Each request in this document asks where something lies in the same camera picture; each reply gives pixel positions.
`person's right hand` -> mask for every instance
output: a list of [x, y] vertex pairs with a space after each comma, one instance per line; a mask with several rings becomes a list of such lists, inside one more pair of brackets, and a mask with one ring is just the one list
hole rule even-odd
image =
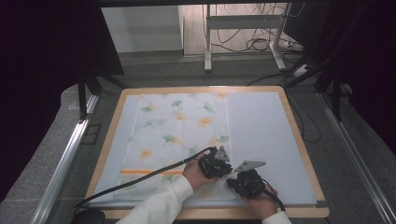
[[[265, 185], [265, 188], [272, 192], [271, 188], [268, 185]], [[273, 192], [275, 195], [277, 195], [277, 191], [274, 189]], [[253, 209], [254, 213], [260, 218], [260, 219], [266, 219], [270, 217], [271, 215], [274, 215], [277, 213], [277, 205], [272, 200], [268, 195], [265, 193], [260, 194], [258, 197], [249, 199], [246, 197], [242, 197], [241, 199], [248, 204], [250, 204], [251, 208]]]
[[219, 180], [218, 177], [208, 179], [202, 174], [201, 169], [198, 165], [198, 160], [204, 156], [204, 153], [200, 154], [196, 160], [189, 161], [184, 168], [183, 175], [190, 182], [193, 189], [198, 189], [202, 185], [215, 183]]

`black cord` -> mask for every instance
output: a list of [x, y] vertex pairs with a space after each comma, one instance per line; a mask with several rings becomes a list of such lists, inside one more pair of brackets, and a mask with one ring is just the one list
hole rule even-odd
[[290, 94], [290, 95], [294, 98], [294, 100], [297, 102], [297, 105], [304, 111], [304, 113], [305, 113], [305, 114], [308, 116], [308, 118], [314, 123], [316, 129], [318, 130], [318, 138], [315, 139], [315, 140], [310, 140], [310, 139], [305, 138], [305, 137], [304, 137], [304, 132], [302, 132], [301, 136], [303, 137], [303, 139], [304, 139], [305, 141], [307, 141], [307, 142], [309, 142], [309, 143], [317, 143], [317, 142], [321, 139], [321, 136], [322, 136], [319, 126], [315, 123], [315, 121], [314, 121], [314, 120], [312, 119], [312, 117], [308, 114], [308, 112], [306, 112], [306, 110], [301, 106], [301, 104], [300, 104], [299, 100], [297, 99], [297, 97], [296, 97], [293, 93], [291, 93], [291, 92], [287, 92], [287, 93]]
[[301, 137], [304, 139], [305, 125], [304, 125], [303, 118], [301, 117], [301, 114], [298, 112], [298, 110], [297, 110], [296, 106], [294, 105], [294, 103], [289, 98], [286, 90], [285, 90], [285, 93], [286, 93], [286, 98], [288, 98], [289, 104], [291, 105], [291, 108], [294, 109], [295, 113], [297, 114], [297, 117], [300, 120], [300, 123], [301, 123], [301, 128], [299, 127], [301, 129], [300, 133], [301, 133]]
[[297, 63], [298, 61], [292, 62], [290, 59], [287, 59], [287, 58], [286, 58], [286, 55], [296, 55], [296, 54], [302, 54], [302, 53], [301, 53], [301, 52], [283, 53], [283, 54], [282, 54], [282, 59], [283, 59], [285, 62], [288, 62], [288, 63]]
[[[264, 7], [262, 8], [262, 10], [261, 10], [260, 6], [258, 6], [258, 8], [259, 8], [261, 14], [263, 14], [264, 9], [265, 9], [265, 4], [264, 4]], [[217, 15], [217, 14], [218, 14], [218, 6], [216, 5], [216, 15]], [[203, 28], [204, 28], [204, 36], [205, 36], [205, 38], [207, 38], [207, 37], [206, 37], [206, 30], [205, 30], [204, 5], [202, 5], [202, 20], [203, 20], [203, 25], [204, 25], [204, 27], [203, 27]], [[219, 35], [219, 30], [217, 30], [219, 42], [220, 42], [221, 44], [227, 43], [228, 41], [230, 41], [231, 39], [233, 39], [241, 30], [242, 30], [242, 29], [237, 30], [233, 35], [231, 35], [231, 37], [229, 37], [229, 38], [228, 38], [227, 40], [225, 40], [225, 41], [222, 41], [222, 40], [221, 40], [220, 35]], [[267, 40], [267, 39], [264, 39], [264, 38], [255, 38], [254, 36], [255, 36], [256, 33], [257, 33], [257, 29], [254, 31], [252, 37], [247, 41], [247, 47], [246, 47], [245, 49], [240, 49], [240, 50], [238, 50], [238, 49], [229, 49], [229, 48], [224, 47], [224, 46], [219, 45], [219, 44], [211, 44], [211, 45], [212, 45], [212, 46], [215, 46], [215, 47], [227, 49], [228, 51], [231, 51], [231, 52], [237, 52], [237, 53], [245, 52], [245, 51], [248, 51], [248, 50], [255, 50], [255, 51], [265, 51], [265, 50], [267, 50], [267, 49], [269, 48], [269, 38], [268, 38], [268, 40]], [[257, 48], [257, 47], [255, 46], [255, 44], [257, 44], [257, 43], [262, 43], [262, 42], [267, 43], [267, 45], [265, 46], [265, 48], [259, 49], [259, 48]]]
[[256, 82], [261, 81], [261, 80], [263, 80], [263, 79], [267, 79], [267, 78], [269, 78], [269, 77], [278, 77], [278, 76], [281, 76], [281, 75], [286, 74], [286, 73], [288, 73], [288, 72], [289, 72], [289, 70], [284, 71], [284, 72], [281, 72], [281, 73], [272, 74], [272, 75], [269, 75], [269, 76], [259, 77], [259, 78], [257, 78], [257, 79], [254, 79], [253, 81], [250, 81], [250, 82], [247, 84], [247, 86], [251, 86], [253, 83], [256, 83]]
[[76, 212], [76, 209], [77, 209], [77, 208], [88, 208], [87, 206], [84, 206], [84, 203], [87, 203], [87, 202], [89, 202], [89, 201], [91, 201], [91, 200], [93, 200], [93, 199], [95, 199], [95, 198], [99, 198], [100, 196], [103, 196], [103, 195], [108, 194], [108, 193], [110, 193], [110, 192], [116, 191], [116, 190], [118, 190], [118, 189], [124, 189], [124, 188], [126, 188], [126, 187], [132, 186], [132, 185], [137, 184], [137, 183], [139, 183], [139, 182], [141, 182], [141, 181], [143, 181], [143, 180], [145, 180], [145, 179], [148, 179], [148, 178], [150, 178], [150, 177], [152, 177], [152, 176], [154, 176], [154, 175], [157, 175], [157, 174], [160, 174], [160, 173], [162, 173], [162, 172], [165, 172], [165, 171], [167, 171], [167, 170], [177, 168], [178, 166], [180, 166], [180, 165], [182, 165], [182, 164], [185, 164], [185, 163], [187, 163], [187, 162], [189, 162], [189, 161], [194, 160], [194, 159], [197, 158], [201, 153], [204, 153], [204, 152], [206, 152], [206, 151], [208, 151], [208, 150], [210, 150], [210, 147], [201, 150], [200, 152], [198, 152], [197, 154], [195, 154], [195, 155], [193, 155], [193, 156], [191, 156], [191, 157], [188, 157], [186, 160], [183, 160], [183, 161], [180, 161], [180, 162], [178, 162], [178, 163], [175, 163], [175, 164], [172, 164], [172, 165], [163, 167], [163, 168], [161, 168], [161, 169], [159, 169], [159, 170], [157, 170], [157, 171], [154, 171], [154, 172], [152, 172], [152, 173], [150, 173], [150, 174], [148, 174], [148, 175], [144, 175], [144, 176], [142, 176], [142, 177], [140, 177], [140, 178], [138, 178], [138, 179], [136, 179], [136, 180], [130, 181], [130, 182], [128, 182], [128, 183], [121, 184], [121, 185], [118, 185], [118, 186], [116, 186], [116, 187], [114, 187], [114, 188], [106, 189], [106, 190], [103, 190], [103, 191], [101, 191], [101, 192], [99, 192], [99, 193], [96, 193], [96, 194], [92, 195], [91, 197], [88, 197], [88, 198], [82, 200], [81, 202], [77, 203], [76, 206], [75, 206], [75, 212]]
[[285, 212], [285, 211], [286, 211], [285, 205], [284, 205], [284, 204], [282, 203], [282, 201], [280, 201], [280, 199], [276, 196], [274, 189], [271, 187], [271, 185], [270, 185], [266, 180], [262, 179], [262, 181], [264, 181], [264, 182], [270, 187], [270, 189], [271, 189], [271, 191], [272, 191], [272, 192], [271, 192], [271, 191], [269, 191], [268, 189], [262, 189], [262, 192], [263, 192], [264, 194], [268, 195], [268, 197], [270, 197], [272, 200], [274, 200], [274, 202], [276, 202], [276, 203], [279, 205], [281, 211]]

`wall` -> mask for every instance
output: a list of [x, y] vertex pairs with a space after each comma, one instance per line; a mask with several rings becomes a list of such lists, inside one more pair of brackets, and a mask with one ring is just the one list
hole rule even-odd
[[182, 49], [177, 6], [102, 8], [117, 52]]

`cloth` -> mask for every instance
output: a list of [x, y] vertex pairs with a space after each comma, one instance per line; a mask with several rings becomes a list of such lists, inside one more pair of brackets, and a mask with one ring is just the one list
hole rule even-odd
[[291, 224], [285, 212], [279, 212], [262, 221], [262, 224]]
[[[118, 184], [182, 161], [207, 147], [224, 146], [232, 160], [230, 138], [225, 93], [139, 95]], [[113, 196], [118, 200], [144, 201], [162, 185], [178, 179], [183, 170], [184, 165], [179, 166], [165, 174], [119, 189]], [[220, 193], [224, 191], [224, 186], [223, 182], [219, 182], [201, 188], [194, 195], [194, 200], [233, 199], [235, 195], [232, 193]]]
[[[173, 223], [181, 204], [194, 193], [190, 182], [181, 175], [176, 181], [159, 188], [155, 194], [135, 207], [117, 224], [168, 224]], [[274, 214], [262, 224], [291, 224], [284, 212]]]

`gray carpet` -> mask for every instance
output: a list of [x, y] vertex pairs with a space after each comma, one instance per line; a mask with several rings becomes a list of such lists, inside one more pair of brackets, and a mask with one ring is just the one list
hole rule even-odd
[[[268, 55], [215, 57], [213, 71], [204, 72], [203, 58], [179, 56], [147, 56], [136, 59], [121, 55], [125, 77], [119, 80], [133, 87], [177, 86], [245, 86], [251, 80], [277, 73], [275, 62]], [[276, 85], [282, 77], [271, 77], [256, 85]], [[70, 223], [73, 206], [82, 200], [91, 181], [97, 158], [100, 154], [120, 96], [120, 89], [101, 80], [104, 88], [93, 113], [90, 126], [100, 127], [97, 136], [86, 133], [78, 148], [76, 159], [67, 175], [47, 223]], [[293, 218], [293, 223], [383, 223], [373, 201], [364, 188], [346, 150], [330, 124], [313, 89], [312, 77], [288, 90], [294, 105], [293, 113], [304, 137], [318, 181], [331, 209], [327, 219]], [[51, 175], [62, 156], [67, 141], [78, 122], [78, 112], [72, 105], [78, 100], [76, 87], [64, 92], [63, 105], [43, 139], [37, 153], [20, 179], [0, 204], [0, 223], [29, 223], [39, 199], [48, 185]], [[396, 158], [362, 120], [354, 109], [342, 100], [341, 113], [352, 139], [356, 141], [381, 188], [393, 207], [396, 203]], [[260, 221], [176, 221], [176, 223], [260, 223]]]

